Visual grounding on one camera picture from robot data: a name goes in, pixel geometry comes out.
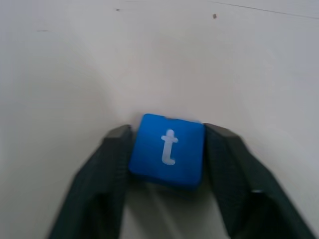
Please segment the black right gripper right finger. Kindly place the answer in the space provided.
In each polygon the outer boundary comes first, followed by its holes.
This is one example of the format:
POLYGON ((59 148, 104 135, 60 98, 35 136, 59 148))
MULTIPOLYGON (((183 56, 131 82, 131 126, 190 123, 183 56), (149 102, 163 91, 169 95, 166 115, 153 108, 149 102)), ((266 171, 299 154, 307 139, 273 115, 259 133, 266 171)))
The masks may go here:
POLYGON ((207 174, 231 239, 317 239, 239 135, 209 123, 204 127, 207 174))

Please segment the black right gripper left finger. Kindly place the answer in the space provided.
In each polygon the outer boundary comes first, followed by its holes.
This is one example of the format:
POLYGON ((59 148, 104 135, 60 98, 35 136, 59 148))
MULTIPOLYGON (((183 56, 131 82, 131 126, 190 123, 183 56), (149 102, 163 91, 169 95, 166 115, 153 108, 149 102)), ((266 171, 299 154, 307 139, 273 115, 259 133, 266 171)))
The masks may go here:
POLYGON ((109 131, 74 176, 47 239, 119 239, 133 133, 109 131))

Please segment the blue letter block t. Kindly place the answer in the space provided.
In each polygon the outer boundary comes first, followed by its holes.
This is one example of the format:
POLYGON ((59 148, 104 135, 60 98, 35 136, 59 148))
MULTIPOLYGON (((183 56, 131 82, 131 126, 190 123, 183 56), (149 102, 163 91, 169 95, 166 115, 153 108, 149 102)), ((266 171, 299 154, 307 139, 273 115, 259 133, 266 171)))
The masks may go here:
POLYGON ((145 114, 129 163, 147 181, 194 189, 203 175, 205 129, 200 122, 145 114))

